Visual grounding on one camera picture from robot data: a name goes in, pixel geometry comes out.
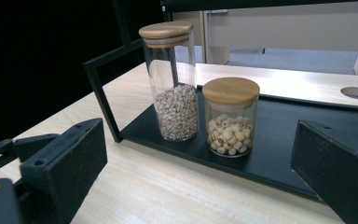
black metal tray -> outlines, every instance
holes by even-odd
[[[261,95],[257,105],[254,148],[239,158],[214,154],[206,143],[204,98],[198,89],[200,130],[183,142],[162,138],[153,105],[124,128],[120,135],[135,143],[248,178],[277,189],[318,200],[290,168],[299,119],[317,121],[358,139],[358,107],[323,104]]]

jar lid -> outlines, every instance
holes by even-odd
[[[146,39],[168,39],[186,35],[193,30],[189,21],[166,21],[145,26],[139,30],[139,35]]]
[[[190,21],[166,21],[141,28],[139,35],[150,48],[169,48],[186,42],[192,30]]]
[[[239,105],[257,99],[260,87],[243,77],[220,77],[202,88],[204,97],[221,105]]]

glass jar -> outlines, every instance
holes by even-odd
[[[183,141],[199,130],[193,24],[169,21],[139,30],[158,126],[164,139]]]
[[[223,157],[249,153],[255,137],[260,87],[241,77],[222,77],[206,83],[205,125],[209,149]]]

wooden table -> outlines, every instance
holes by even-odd
[[[247,77],[261,93],[358,105],[341,94],[358,77],[197,64],[198,83]],[[121,130],[152,104],[145,64],[103,87]],[[103,118],[92,93],[17,138],[63,133],[86,119]],[[108,163],[73,223],[343,223],[328,206],[123,140],[104,123]],[[19,163],[0,177],[20,178]]]

black background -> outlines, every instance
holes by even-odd
[[[92,92],[82,63],[123,46],[114,1],[0,0],[0,140]],[[158,0],[118,2],[131,41],[163,20]],[[103,83],[144,60],[142,49],[118,58]]]

